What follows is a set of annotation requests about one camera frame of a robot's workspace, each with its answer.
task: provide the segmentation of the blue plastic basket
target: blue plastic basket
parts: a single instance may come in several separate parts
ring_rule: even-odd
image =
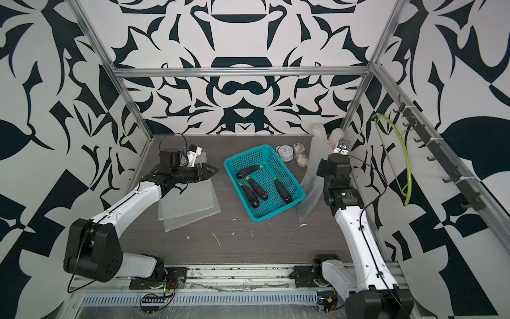
[[[251,173],[250,177],[259,183],[260,186],[262,186],[262,188],[269,194],[268,200],[260,200],[260,206],[257,209],[250,206],[244,191],[239,185],[239,183],[242,183],[251,189],[246,178],[242,180],[238,180],[236,178],[236,173],[238,171],[252,165],[263,166],[263,168]],[[270,145],[261,145],[229,157],[224,161],[223,166],[225,166],[225,170],[228,173],[228,176],[230,176],[237,194],[241,198],[244,207],[246,207],[248,215],[255,222],[261,222],[280,214],[301,202],[306,195],[301,185],[299,185],[294,176],[290,173],[289,169],[285,166],[278,154]],[[274,186],[275,177],[277,177],[285,186],[287,191],[289,191],[293,199],[291,203],[285,204],[284,201],[282,201],[282,198]]]

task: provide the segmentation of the green hose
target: green hose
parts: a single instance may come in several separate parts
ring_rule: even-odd
[[[398,187],[400,188],[400,193],[403,196],[405,196],[404,206],[407,206],[409,204],[409,200],[411,199],[412,178],[411,178],[411,162],[409,161],[409,154],[407,153],[407,148],[405,147],[404,140],[403,140],[402,135],[400,134],[400,131],[398,130],[398,128],[395,126],[395,124],[393,124],[393,122],[386,115],[381,114],[381,113],[375,113],[372,116],[372,118],[375,118],[375,121],[374,121],[375,128],[377,129],[379,138],[381,139],[381,143],[382,143],[382,146],[383,146],[385,152],[386,152],[386,146],[384,145],[384,142],[382,140],[383,137],[381,136],[379,127],[377,126],[377,124],[379,123],[381,118],[383,120],[385,120],[386,122],[388,122],[388,124],[393,128],[393,130],[395,131],[395,134],[397,134],[398,140],[400,141],[400,145],[402,146],[402,151],[404,153],[404,158],[405,158],[406,172],[407,172],[407,184],[404,185],[404,187],[400,187],[400,184],[398,183],[398,179],[396,176],[395,176],[395,179],[397,181]]]

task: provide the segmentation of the ventilation grate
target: ventilation grate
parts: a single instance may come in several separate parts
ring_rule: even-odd
[[[86,293],[83,307],[138,306],[146,293]],[[303,305],[315,306],[314,291],[177,292],[169,306]]]

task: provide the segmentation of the dark wood tabletop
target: dark wood tabletop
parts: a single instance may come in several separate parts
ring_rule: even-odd
[[[140,176],[159,163],[162,138],[155,137]],[[120,239],[123,251],[156,255],[163,257],[165,263],[179,264],[309,263],[316,254],[326,253],[352,262],[342,231],[322,199],[302,223],[295,207],[256,223],[246,213],[223,167],[226,158],[263,144],[276,147],[301,142],[308,151],[311,136],[186,136],[186,139],[188,144],[202,147],[208,163],[220,169],[212,182],[221,212],[165,232],[163,222],[157,218],[158,206],[154,204],[124,231]],[[168,136],[161,144],[162,149],[183,146],[180,135]],[[286,165],[301,181],[306,168],[297,166],[295,160]]]

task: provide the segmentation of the white fluffy toy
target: white fluffy toy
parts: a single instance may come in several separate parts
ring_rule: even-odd
[[[332,130],[328,139],[326,135],[326,128],[324,127],[324,125],[315,124],[312,127],[312,135],[328,143],[329,146],[331,146],[334,149],[337,146],[338,141],[344,138],[345,132],[340,128],[336,128]]]

